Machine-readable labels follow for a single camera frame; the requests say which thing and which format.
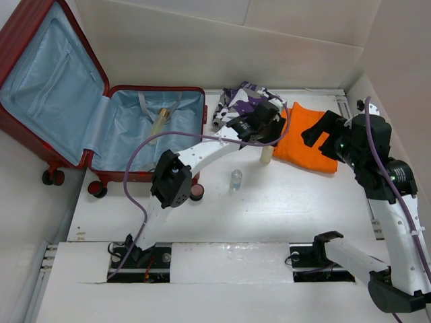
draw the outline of bottle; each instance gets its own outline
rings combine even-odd
[[[154,135],[157,135],[159,132],[162,131],[164,124],[168,120],[168,117],[169,117],[169,110],[166,108],[160,109],[159,114],[157,115],[153,123],[153,126],[151,127],[150,135],[148,136],[148,138]],[[158,138],[151,140],[150,145],[155,145],[157,143],[157,139]]]
[[[273,152],[274,152],[273,146],[264,146],[262,148],[261,163],[269,164],[269,162],[271,161]]]
[[[232,190],[239,190],[242,182],[242,172],[234,170],[230,175],[230,188]]]

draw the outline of purple and white cloth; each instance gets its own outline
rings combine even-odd
[[[237,116],[252,112],[257,104],[270,101],[279,109],[286,100],[269,91],[266,87],[242,82],[238,89],[223,89],[217,109],[213,115],[213,125],[222,128]]]

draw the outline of open suitcase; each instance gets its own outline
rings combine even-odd
[[[202,89],[110,88],[64,0],[22,0],[0,31],[0,129],[48,162],[45,184],[64,182],[60,167],[88,166],[100,179],[88,190],[103,197],[109,181],[123,181],[131,154],[162,108],[171,115],[163,131],[202,133],[207,118]],[[198,142],[160,137],[140,151],[129,180],[150,181],[164,151]]]

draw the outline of light blue fabric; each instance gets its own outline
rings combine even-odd
[[[78,165],[84,149],[91,149],[94,169],[123,171],[147,138],[152,120],[142,112],[137,91],[119,91],[110,100],[102,96],[103,89],[97,68],[55,3],[0,89],[0,102],[71,164]],[[149,114],[176,107],[164,130],[201,132],[202,93],[152,91],[144,96]],[[142,150],[132,170],[148,170],[163,151],[198,141],[162,137]]]

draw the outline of orange towel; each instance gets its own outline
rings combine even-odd
[[[328,137],[323,133],[313,147],[307,147],[301,137],[304,130],[314,126],[324,115],[324,112],[307,110],[297,102],[294,103],[290,113],[290,128],[288,134],[278,143],[274,157],[287,160],[295,165],[316,170],[318,172],[333,174],[337,171],[338,162],[322,155],[319,147]]]

